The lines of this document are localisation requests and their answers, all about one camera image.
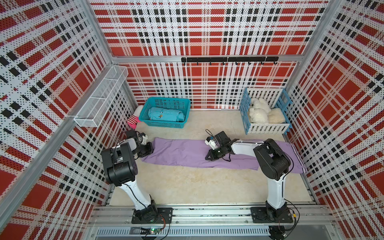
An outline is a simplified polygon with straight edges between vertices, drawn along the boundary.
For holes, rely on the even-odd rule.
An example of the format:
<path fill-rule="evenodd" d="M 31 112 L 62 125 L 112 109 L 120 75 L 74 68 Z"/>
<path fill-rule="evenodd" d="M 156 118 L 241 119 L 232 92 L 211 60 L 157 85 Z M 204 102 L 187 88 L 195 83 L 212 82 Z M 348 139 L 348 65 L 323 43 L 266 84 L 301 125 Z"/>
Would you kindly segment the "white fluffy plush toy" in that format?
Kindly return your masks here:
<path fill-rule="evenodd" d="M 250 121 L 254 124 L 268 124 L 268 113 L 270 107 L 263 98 L 252 98 L 249 109 Z"/>

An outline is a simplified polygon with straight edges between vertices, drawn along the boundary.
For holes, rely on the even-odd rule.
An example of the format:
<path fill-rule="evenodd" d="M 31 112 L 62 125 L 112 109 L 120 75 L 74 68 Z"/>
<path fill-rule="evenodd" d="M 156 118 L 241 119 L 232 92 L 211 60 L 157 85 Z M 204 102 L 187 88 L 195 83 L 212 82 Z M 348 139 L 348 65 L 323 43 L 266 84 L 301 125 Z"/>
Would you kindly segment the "blue white slatted crate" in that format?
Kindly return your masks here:
<path fill-rule="evenodd" d="M 245 133 L 286 135 L 292 129 L 287 116 L 291 104 L 285 89 L 244 89 L 240 111 Z"/>

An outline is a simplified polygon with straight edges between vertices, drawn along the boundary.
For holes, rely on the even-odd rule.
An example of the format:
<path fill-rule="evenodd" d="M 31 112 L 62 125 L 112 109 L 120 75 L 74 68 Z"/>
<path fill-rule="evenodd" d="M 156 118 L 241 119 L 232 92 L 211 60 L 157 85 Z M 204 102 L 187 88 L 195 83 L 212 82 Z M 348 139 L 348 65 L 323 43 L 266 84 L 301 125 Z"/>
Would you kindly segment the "teal plastic basket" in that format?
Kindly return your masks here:
<path fill-rule="evenodd" d="M 182 129 L 191 109 L 189 99 L 149 98 L 139 115 L 139 120 L 150 127 Z"/>

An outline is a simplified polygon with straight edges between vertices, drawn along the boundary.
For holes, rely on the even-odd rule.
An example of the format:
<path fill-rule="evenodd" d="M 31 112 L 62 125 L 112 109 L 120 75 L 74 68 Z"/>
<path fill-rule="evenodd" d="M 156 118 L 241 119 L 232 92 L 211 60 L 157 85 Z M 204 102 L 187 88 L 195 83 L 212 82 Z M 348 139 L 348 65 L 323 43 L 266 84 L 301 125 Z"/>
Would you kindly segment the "cream fluffy cushion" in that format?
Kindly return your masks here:
<path fill-rule="evenodd" d="M 268 121 L 269 124 L 283 124 L 286 122 L 286 119 L 280 108 L 274 108 L 268 113 Z"/>

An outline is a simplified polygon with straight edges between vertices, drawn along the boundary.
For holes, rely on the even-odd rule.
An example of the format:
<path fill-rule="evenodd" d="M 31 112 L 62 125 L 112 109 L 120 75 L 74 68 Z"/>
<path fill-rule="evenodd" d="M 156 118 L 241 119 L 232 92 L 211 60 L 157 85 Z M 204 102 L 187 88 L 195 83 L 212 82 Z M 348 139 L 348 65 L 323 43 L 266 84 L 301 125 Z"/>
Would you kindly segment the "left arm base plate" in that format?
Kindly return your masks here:
<path fill-rule="evenodd" d="M 132 224 L 170 224 L 173 217 L 173 208 L 146 208 L 134 210 Z"/>

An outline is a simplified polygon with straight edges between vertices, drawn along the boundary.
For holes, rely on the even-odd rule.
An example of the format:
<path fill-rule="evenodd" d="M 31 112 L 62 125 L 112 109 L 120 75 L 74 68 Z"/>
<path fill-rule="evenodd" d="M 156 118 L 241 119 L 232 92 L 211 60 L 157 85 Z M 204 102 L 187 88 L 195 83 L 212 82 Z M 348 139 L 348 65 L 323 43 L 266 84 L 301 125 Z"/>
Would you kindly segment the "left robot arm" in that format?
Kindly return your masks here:
<path fill-rule="evenodd" d="M 139 143 L 134 138 L 126 139 L 117 146 L 102 151 L 102 161 L 107 183 L 125 191 L 135 206 L 138 216 L 156 214 L 155 201 L 141 190 L 137 181 L 139 173 L 136 157 L 142 158 L 154 152 L 152 143 Z"/>

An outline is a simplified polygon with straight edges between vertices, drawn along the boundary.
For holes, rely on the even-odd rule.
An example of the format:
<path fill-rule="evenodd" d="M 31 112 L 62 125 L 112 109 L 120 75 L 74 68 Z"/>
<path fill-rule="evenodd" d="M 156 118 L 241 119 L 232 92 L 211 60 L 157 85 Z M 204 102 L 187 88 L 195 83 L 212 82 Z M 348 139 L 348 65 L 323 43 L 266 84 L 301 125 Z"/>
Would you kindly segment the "black hook rail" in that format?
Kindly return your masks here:
<path fill-rule="evenodd" d="M 184 57 L 182 63 L 276 63 L 279 57 Z"/>

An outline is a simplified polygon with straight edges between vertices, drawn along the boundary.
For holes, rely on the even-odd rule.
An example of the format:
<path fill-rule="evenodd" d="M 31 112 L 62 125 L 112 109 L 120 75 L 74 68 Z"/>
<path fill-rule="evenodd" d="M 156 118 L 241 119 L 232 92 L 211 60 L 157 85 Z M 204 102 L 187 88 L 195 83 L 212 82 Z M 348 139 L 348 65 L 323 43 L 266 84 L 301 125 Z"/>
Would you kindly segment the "folded teal garment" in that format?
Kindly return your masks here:
<path fill-rule="evenodd" d="M 150 120 L 166 122 L 184 122 L 185 115 L 180 110 L 152 107 L 148 111 Z"/>

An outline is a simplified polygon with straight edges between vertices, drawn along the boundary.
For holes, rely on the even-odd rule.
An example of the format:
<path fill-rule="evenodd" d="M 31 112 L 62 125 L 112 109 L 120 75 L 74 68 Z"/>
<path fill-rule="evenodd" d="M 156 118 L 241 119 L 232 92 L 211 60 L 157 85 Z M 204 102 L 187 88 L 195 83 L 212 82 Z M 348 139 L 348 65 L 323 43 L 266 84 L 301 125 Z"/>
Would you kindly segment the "green circuit board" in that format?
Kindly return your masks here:
<path fill-rule="evenodd" d="M 160 233 L 163 229 L 161 228 L 141 228 L 141 235 L 157 235 Z"/>

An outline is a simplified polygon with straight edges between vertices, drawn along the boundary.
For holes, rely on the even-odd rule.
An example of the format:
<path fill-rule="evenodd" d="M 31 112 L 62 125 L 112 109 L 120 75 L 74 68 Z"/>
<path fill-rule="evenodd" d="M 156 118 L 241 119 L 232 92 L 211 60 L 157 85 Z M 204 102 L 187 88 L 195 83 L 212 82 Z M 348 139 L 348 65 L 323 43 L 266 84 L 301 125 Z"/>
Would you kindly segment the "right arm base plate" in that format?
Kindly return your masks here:
<path fill-rule="evenodd" d="M 285 208 L 283 211 L 275 210 L 273 208 L 267 207 L 252 207 L 251 208 L 251 217 L 253 223 L 293 223 L 293 215 L 290 212 L 289 208 Z"/>

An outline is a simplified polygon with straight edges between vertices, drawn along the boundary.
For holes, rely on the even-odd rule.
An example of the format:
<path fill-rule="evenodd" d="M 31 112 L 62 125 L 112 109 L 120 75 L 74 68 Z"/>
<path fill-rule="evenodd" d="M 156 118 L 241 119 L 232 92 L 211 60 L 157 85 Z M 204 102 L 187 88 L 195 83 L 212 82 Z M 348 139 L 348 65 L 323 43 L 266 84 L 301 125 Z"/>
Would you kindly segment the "purple long pants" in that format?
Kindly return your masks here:
<path fill-rule="evenodd" d="M 245 140 L 247 142 L 259 143 L 262 141 Z M 306 167 L 302 163 L 295 147 L 286 142 L 275 141 L 279 147 L 289 156 L 291 166 L 289 173 L 304 174 Z M 168 166 L 184 166 L 194 168 L 227 168 L 227 169 L 251 169 L 261 170 L 259 163 L 255 157 L 246 155 L 231 155 L 231 162 L 222 159 L 216 161 L 207 161 L 205 157 L 209 150 L 209 146 L 203 140 L 167 140 L 155 138 L 154 152 L 143 158 L 143 161 L 151 164 L 168 165 Z"/>

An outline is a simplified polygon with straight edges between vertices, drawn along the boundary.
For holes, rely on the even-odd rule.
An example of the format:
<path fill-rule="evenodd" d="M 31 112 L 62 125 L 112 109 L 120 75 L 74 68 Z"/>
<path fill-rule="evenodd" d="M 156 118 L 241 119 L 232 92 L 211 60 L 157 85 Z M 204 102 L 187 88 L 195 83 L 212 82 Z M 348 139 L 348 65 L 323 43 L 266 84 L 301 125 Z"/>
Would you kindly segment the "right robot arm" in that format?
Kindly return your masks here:
<path fill-rule="evenodd" d="M 208 137 L 205 144 L 211 148 L 206 155 L 207 161 L 216 161 L 225 155 L 255 157 L 263 174 L 268 178 L 267 214 L 276 219 L 288 209 L 284 191 L 291 160 L 275 140 L 267 139 L 254 143 L 234 139 L 218 143 L 213 137 Z"/>

